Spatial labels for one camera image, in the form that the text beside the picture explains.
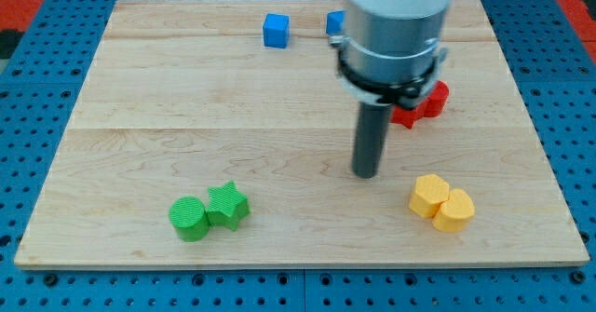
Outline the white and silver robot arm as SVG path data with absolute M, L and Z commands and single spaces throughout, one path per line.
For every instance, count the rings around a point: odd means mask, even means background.
M 434 90 L 451 0 L 345 0 L 337 76 L 365 111 L 416 108 Z

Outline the blue block behind arm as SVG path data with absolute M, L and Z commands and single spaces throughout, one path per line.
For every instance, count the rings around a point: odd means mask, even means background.
M 343 10 L 328 12 L 326 16 L 326 34 L 340 34 L 343 31 L 344 17 L 345 12 Z

